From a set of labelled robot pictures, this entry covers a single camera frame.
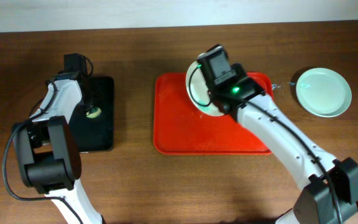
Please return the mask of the mint green plate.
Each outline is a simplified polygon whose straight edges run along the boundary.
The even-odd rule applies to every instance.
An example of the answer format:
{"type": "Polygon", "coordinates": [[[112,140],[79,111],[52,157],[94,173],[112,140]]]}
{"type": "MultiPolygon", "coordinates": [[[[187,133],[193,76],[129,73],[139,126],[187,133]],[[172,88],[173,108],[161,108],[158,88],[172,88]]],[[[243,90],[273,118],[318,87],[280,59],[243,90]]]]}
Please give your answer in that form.
{"type": "Polygon", "coordinates": [[[311,68],[303,72],[296,81],[295,93],[305,110],[324,118],[343,114],[352,102],[348,82],[328,68],[311,68]]]}

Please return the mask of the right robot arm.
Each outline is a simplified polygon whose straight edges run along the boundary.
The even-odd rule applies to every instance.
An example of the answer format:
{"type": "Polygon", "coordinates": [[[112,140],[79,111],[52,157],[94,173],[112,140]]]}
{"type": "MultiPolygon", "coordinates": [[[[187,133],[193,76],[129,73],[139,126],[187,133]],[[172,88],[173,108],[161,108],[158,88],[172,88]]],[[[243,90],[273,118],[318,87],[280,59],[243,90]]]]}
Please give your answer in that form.
{"type": "Polygon", "coordinates": [[[316,145],[277,107],[273,98],[239,63],[230,64],[216,44],[196,59],[202,87],[186,88],[200,111],[210,105],[250,131],[285,166],[301,190],[294,206],[270,223],[344,223],[358,212],[358,163],[339,161],[316,145]]]}

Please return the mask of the green yellow sponge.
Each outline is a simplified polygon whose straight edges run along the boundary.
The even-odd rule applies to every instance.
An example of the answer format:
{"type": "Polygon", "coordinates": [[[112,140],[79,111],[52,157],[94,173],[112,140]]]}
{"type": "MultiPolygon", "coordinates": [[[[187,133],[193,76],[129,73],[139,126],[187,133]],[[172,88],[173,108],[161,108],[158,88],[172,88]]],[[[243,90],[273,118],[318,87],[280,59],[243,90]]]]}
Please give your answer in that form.
{"type": "Polygon", "coordinates": [[[97,118],[100,114],[101,114],[101,109],[98,108],[97,106],[94,106],[94,107],[91,107],[86,112],[86,117],[89,119],[94,119],[94,118],[97,118]]]}

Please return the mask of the white plate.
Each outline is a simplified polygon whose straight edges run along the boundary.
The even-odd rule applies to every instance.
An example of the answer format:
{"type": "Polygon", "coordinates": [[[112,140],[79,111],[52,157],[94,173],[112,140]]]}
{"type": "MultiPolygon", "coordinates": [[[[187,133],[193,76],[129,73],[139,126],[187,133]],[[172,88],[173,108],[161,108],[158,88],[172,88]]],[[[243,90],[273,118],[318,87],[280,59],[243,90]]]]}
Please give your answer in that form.
{"type": "Polygon", "coordinates": [[[224,113],[220,112],[219,108],[211,101],[211,98],[208,95],[206,82],[201,73],[201,65],[197,61],[194,61],[188,68],[185,84],[191,102],[201,112],[215,117],[224,115],[224,113]]]}

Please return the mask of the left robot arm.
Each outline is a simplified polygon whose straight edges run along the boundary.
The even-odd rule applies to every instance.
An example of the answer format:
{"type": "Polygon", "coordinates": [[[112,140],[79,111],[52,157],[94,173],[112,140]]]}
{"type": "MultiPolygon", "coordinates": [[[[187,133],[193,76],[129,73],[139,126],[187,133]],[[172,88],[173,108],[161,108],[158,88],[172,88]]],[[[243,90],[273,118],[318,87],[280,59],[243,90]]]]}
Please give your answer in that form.
{"type": "Polygon", "coordinates": [[[79,105],[90,106],[88,87],[92,65],[82,54],[67,54],[64,69],[45,82],[47,93],[31,110],[30,116],[12,127],[6,144],[13,146],[19,173],[36,197],[8,193],[25,202],[52,201],[67,223],[104,223],[93,208],[81,184],[81,158],[69,122],[79,105]]]}

